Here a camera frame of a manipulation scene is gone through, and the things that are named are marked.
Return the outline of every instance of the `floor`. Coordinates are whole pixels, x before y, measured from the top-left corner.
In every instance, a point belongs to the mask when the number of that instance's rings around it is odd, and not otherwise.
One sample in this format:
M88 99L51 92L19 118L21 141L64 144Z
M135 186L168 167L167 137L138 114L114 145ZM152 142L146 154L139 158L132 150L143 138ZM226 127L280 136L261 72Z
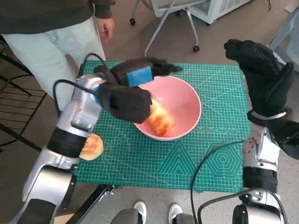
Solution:
M254 0L220 18L209 27L201 20L194 18L200 39L200 52L197 54L192 52L193 35L187 16L176 17L171 14L150 48L148 55L166 58L171 62L234 63L225 58L223 44L228 39L251 39L267 44L287 17L284 7L289 0L272 0L271 2L272 10L270 12L268 12L266 0ZM135 0L117 1L113 7L116 31L113 40L104 45L107 59L125 60L143 56L145 46L159 23L159 19L155 18L151 11L140 4L136 15L136 25L134 27L129 26L130 12L134 3ZM13 77L20 72L4 62L0 62L0 73L7 77ZM38 86L32 80L25 80L22 84ZM292 105L295 111L294 115L298 115L299 112L296 103L298 85L299 80L296 77L288 98L288 104ZM49 139L56 120L53 101L47 97L24 136L42 146ZM0 133L0 139L6 138L6 135ZM3 149L4 152L0 154L0 223L8 222L20 208L22 185L38 155L36 151L19 142ZM298 173L298 162L281 153L278 192L281 195L290 223L295 223L298 219ZM82 203L93 188L94 185L92 184L79 184L70 209ZM196 193L194 194L195 207L198 208L207 200L222 195L224 194L215 192ZM147 223L149 224L167 223L168 209L174 202L179 203L185 213L191 214L190 196L187 190L124 187L115 190L114 195L109 195L97 203L82 223L108 224L120 210L132 207L137 200L143 200L146 203L148 208ZM206 208L203 212L204 223L231 223L233 209L238 203L238 199L235 199Z

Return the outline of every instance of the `pink bowl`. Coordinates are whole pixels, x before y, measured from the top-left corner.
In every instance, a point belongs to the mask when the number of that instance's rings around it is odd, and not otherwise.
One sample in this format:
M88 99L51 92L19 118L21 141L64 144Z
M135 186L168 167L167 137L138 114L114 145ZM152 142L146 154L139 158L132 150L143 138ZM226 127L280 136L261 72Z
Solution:
M197 92L185 81L172 77L156 77L154 81L139 86L151 92L175 119L175 127L163 137L151 129L147 121L135 124L145 135L160 141L178 139L188 134L201 116L201 103Z

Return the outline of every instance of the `dark sweater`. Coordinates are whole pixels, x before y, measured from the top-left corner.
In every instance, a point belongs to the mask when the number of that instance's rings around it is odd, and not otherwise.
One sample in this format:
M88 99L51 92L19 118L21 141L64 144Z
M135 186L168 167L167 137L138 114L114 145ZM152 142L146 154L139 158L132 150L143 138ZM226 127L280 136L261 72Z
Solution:
M38 34L110 18L113 0L0 0L0 34Z

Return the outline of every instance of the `shoe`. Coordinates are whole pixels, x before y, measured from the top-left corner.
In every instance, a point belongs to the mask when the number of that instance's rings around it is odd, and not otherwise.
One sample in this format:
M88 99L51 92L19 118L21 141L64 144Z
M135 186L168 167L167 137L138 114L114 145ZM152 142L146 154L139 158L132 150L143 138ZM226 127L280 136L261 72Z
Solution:
M183 213L181 206L179 206L178 204L173 204L170 207L169 213L168 213L169 224L172 224L172 220L180 213Z
M136 202L136 204L133 207L136 209L141 215L142 215L142 223L145 224L146 220L146 206L145 203L142 201Z

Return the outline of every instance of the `bread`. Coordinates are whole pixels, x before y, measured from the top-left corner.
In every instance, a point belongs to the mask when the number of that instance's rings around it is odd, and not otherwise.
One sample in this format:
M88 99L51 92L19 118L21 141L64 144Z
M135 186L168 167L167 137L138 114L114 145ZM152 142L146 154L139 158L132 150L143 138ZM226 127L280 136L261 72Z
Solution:
M100 136L91 134L87 138L79 157L83 160L94 160L102 154L103 150L104 144Z
M151 99L152 106L147 122L152 127L157 136L162 137L174 128L174 118L168 113L165 107L156 100Z

